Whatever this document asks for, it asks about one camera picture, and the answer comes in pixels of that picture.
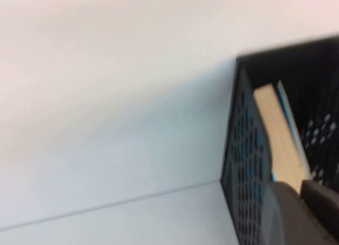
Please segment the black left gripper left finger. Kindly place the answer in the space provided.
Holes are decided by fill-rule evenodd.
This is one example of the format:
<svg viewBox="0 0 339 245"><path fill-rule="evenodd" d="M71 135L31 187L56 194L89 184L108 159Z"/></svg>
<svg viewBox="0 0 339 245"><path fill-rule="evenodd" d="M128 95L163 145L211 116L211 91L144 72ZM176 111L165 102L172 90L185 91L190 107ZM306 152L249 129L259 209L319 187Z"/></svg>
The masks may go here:
<svg viewBox="0 0 339 245"><path fill-rule="evenodd" d="M273 182L263 196L261 244L327 244L327 234L293 188Z"/></svg>

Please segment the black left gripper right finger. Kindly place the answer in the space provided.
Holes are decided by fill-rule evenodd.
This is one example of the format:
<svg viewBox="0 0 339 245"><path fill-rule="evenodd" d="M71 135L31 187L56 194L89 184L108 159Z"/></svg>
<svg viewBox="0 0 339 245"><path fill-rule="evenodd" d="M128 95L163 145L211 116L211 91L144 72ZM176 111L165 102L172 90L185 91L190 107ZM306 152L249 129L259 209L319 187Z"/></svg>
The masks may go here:
<svg viewBox="0 0 339 245"><path fill-rule="evenodd" d="M338 193L312 180L301 186L301 244L338 244Z"/></svg>

